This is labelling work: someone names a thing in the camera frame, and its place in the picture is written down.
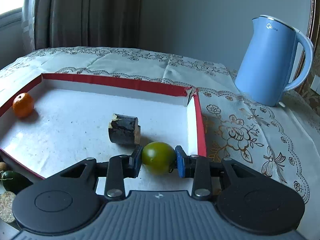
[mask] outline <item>metal pivot bolt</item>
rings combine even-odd
[[[199,188],[195,190],[195,195],[197,197],[206,197],[210,195],[210,191],[206,188]]]
[[[107,191],[108,197],[119,197],[122,195],[122,191],[116,188]]]

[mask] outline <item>curtain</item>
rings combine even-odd
[[[139,12],[140,0],[24,0],[24,48],[135,48]]]

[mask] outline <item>wall outlet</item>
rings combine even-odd
[[[315,75],[313,82],[310,86],[310,88],[316,92],[318,95],[320,95],[320,77]]]

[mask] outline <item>tangerine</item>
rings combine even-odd
[[[13,112],[19,118],[24,118],[30,115],[34,107],[35,102],[28,93],[17,95],[12,104]]]

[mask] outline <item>table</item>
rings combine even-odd
[[[197,88],[208,157],[220,161],[230,156],[296,190],[306,204],[298,231],[319,240],[320,117],[295,91],[284,95],[285,107],[268,107],[240,93],[233,82],[236,73],[222,64],[140,49],[48,48],[0,70],[0,104],[40,73],[50,72]]]

